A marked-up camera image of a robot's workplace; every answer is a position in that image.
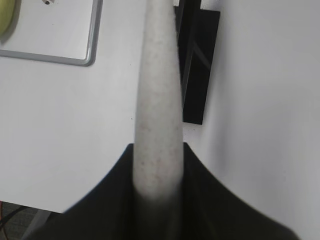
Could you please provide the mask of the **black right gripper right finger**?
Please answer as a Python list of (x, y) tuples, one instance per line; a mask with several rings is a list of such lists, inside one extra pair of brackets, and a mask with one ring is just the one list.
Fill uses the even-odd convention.
[(297, 240), (220, 183), (183, 144), (182, 240)]

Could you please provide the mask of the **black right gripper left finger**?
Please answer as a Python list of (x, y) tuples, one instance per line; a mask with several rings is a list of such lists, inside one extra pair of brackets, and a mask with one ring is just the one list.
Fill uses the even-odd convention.
[(133, 147), (109, 173), (66, 212), (31, 233), (31, 240), (135, 240)]

